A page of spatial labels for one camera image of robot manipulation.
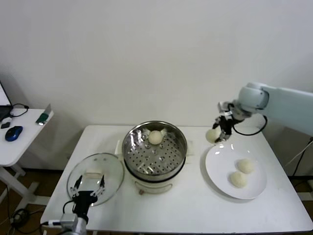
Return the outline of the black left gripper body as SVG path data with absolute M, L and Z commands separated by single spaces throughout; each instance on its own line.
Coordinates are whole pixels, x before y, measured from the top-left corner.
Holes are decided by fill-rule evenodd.
M 79 191 L 78 195 L 73 197 L 75 203 L 73 212 L 78 217 L 87 217 L 89 207 L 92 203 L 96 203 L 98 197 L 92 191 Z

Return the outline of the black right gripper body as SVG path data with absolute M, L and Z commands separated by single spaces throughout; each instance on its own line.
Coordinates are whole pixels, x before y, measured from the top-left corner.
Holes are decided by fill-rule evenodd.
M 232 116 L 220 116 L 220 129 L 225 136 L 232 135 L 232 127 L 234 125 L 234 119 Z

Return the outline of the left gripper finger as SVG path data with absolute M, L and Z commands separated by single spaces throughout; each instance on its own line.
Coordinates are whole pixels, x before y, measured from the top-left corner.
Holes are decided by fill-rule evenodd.
M 82 175 L 75 181 L 74 186 L 70 188 L 70 197 L 78 196 L 78 189 L 82 182 Z
M 101 179 L 97 182 L 96 189 L 91 193 L 91 196 L 98 197 L 98 195 L 103 194 L 105 191 L 105 178 L 104 175 L 102 175 Z

